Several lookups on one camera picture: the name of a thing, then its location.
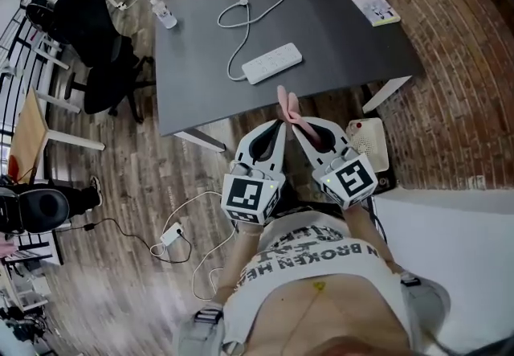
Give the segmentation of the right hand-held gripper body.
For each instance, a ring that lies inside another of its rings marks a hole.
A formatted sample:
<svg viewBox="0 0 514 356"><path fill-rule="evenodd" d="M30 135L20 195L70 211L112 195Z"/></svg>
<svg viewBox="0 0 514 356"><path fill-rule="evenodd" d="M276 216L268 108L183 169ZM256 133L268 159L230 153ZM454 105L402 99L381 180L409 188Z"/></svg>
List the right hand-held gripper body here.
<svg viewBox="0 0 514 356"><path fill-rule="evenodd" d="M342 209L359 204L377 187L377 176L369 159L352 146L316 154L316 183Z"/></svg>

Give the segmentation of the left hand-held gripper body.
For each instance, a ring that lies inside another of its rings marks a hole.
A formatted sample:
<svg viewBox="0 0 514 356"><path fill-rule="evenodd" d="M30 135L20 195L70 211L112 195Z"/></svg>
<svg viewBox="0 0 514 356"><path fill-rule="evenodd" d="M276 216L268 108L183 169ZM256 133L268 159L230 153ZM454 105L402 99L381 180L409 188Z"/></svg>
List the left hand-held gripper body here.
<svg viewBox="0 0 514 356"><path fill-rule="evenodd" d="M229 220L267 225L285 184L285 175L233 161L225 174L221 208Z"/></svg>

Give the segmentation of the pink cloth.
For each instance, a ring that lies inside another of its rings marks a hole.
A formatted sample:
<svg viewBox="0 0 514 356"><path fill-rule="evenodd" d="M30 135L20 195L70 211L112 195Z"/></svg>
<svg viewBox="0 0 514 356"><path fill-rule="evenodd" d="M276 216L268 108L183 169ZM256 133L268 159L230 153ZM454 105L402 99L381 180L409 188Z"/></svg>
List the pink cloth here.
<svg viewBox="0 0 514 356"><path fill-rule="evenodd" d="M277 87L277 96L282 114L291 125L300 127L315 145L321 144L321 138L314 128L301 116L298 97L294 92L287 92L285 87Z"/></svg>

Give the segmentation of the person's left forearm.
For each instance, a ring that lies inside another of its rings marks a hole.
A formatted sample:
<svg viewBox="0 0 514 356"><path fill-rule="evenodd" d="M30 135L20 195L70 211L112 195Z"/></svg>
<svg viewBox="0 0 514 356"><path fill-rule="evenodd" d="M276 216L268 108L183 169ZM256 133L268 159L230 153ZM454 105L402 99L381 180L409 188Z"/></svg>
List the person's left forearm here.
<svg viewBox="0 0 514 356"><path fill-rule="evenodd" d="M239 233L235 244L219 277L218 289L212 299L213 302L220 305L224 305L234 292L242 270L256 255L264 227L257 224L240 223L238 229Z"/></svg>

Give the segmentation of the person's right forearm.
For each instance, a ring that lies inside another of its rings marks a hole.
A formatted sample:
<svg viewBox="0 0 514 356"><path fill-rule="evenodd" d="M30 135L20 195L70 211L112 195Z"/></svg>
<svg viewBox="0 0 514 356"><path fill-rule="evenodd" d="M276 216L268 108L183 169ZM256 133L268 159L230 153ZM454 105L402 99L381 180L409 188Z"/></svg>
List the person's right forearm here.
<svg viewBox="0 0 514 356"><path fill-rule="evenodd" d="M373 245L392 272L403 273L404 269L395 262L385 240L373 225L368 211L360 204L355 204L343 211L343 216L353 238L362 239Z"/></svg>

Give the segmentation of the white table leg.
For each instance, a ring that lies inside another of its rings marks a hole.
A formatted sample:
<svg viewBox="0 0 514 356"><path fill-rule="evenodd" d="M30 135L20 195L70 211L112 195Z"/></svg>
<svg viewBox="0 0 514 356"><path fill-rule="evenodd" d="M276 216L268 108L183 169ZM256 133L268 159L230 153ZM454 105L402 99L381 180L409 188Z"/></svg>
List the white table leg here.
<svg viewBox="0 0 514 356"><path fill-rule="evenodd" d="M175 136L218 153L222 153L226 150L224 143L212 138L198 129L187 129L185 131L175 133Z"/></svg>
<svg viewBox="0 0 514 356"><path fill-rule="evenodd" d="M364 114L372 112L410 79L411 76L403 76L388 80L381 89L362 106L362 112Z"/></svg>

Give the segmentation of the small white floor power strip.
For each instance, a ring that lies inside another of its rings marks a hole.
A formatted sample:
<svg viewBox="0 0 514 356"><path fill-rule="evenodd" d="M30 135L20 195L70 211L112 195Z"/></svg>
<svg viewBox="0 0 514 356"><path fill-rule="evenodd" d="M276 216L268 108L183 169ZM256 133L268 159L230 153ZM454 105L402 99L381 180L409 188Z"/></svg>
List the small white floor power strip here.
<svg viewBox="0 0 514 356"><path fill-rule="evenodd" d="M165 247L168 247L182 235L183 227L179 222L176 222L161 235L160 241Z"/></svg>

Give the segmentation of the person's white printed shirt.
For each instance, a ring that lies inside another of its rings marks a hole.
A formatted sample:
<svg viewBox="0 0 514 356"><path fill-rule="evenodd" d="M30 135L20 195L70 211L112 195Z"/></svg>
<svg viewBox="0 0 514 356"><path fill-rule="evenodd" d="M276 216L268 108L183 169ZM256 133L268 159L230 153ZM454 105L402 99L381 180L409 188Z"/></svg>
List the person's white printed shirt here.
<svg viewBox="0 0 514 356"><path fill-rule="evenodd" d="M242 346L262 304L280 286L339 274L369 281L406 330L410 343L415 343L401 277L390 271L369 243L348 237L334 225L319 224L308 226L306 231L297 227L286 232L242 270L235 293L224 305L222 343Z"/></svg>

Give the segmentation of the white platform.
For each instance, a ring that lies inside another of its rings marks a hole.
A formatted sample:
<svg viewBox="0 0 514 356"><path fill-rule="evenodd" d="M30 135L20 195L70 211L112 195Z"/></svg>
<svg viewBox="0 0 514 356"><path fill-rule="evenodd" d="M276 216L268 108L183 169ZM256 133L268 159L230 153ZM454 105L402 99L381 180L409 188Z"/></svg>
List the white platform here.
<svg viewBox="0 0 514 356"><path fill-rule="evenodd" d="M404 268L441 284L439 341L465 353L514 333L514 190L406 190L374 199Z"/></svg>

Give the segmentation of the yellow-green book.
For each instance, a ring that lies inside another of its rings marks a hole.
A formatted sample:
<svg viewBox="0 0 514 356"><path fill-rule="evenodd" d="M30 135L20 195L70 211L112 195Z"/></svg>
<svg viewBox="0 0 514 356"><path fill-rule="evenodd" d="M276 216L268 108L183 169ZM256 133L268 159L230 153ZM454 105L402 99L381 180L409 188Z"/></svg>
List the yellow-green book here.
<svg viewBox="0 0 514 356"><path fill-rule="evenodd" d="M373 27L401 21L400 15L386 0L351 0Z"/></svg>

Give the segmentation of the clear plastic water bottle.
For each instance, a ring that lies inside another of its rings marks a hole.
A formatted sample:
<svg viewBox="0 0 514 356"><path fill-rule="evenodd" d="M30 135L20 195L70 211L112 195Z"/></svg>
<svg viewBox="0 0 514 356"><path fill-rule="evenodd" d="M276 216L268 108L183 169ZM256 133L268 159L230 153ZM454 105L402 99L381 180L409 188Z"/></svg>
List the clear plastic water bottle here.
<svg viewBox="0 0 514 356"><path fill-rule="evenodd" d="M152 11L166 29L172 29L177 25L177 19L169 11L162 0L150 0Z"/></svg>

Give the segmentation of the white desk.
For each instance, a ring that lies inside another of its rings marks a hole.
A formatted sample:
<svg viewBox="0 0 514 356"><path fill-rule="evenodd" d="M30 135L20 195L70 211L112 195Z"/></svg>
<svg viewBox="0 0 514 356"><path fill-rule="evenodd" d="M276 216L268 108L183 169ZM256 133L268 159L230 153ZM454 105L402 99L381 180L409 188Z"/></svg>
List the white desk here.
<svg viewBox="0 0 514 356"><path fill-rule="evenodd" d="M39 99L78 113L76 105L43 91L43 85L51 82L54 67L69 69L59 59L62 53L63 44L36 30L18 9L0 35L0 90L5 82L17 84L21 90L32 85Z"/></svg>

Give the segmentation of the black office chair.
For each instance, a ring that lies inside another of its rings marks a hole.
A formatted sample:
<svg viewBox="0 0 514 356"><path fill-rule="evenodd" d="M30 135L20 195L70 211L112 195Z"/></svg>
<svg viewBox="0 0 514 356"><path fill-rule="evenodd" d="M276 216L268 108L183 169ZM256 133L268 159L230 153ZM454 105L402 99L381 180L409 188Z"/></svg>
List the black office chair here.
<svg viewBox="0 0 514 356"><path fill-rule="evenodd" d="M138 57L133 41L115 28L105 0L33 0L24 7L26 17L38 30L58 43L71 46L89 69L81 84L72 73L66 83L64 98L71 92L84 93L84 111L89 114L108 111L117 115L117 106L127 100L136 123L143 122L138 114L134 92L154 86L154 80L138 81L152 56Z"/></svg>

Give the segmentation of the black padded chair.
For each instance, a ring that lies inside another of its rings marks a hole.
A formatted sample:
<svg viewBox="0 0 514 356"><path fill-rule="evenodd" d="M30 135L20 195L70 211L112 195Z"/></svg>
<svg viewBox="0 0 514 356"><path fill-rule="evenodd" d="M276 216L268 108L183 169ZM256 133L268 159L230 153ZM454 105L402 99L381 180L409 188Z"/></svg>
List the black padded chair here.
<svg viewBox="0 0 514 356"><path fill-rule="evenodd" d="M44 233L59 227L68 215L68 201L56 189L17 194L9 187L0 187L0 232L14 235Z"/></svg>

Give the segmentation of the wooden side table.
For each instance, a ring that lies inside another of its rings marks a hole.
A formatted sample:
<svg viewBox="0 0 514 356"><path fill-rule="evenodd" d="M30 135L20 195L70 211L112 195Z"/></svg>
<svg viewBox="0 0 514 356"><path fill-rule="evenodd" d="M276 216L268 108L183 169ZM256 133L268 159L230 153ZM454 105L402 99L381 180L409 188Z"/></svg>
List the wooden side table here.
<svg viewBox="0 0 514 356"><path fill-rule="evenodd" d="M102 142L50 129L41 109L41 100L61 107L71 106L66 101L28 88L10 143L7 162L7 174L16 183L31 183L35 180L40 158L49 140L99 151L105 149Z"/></svg>

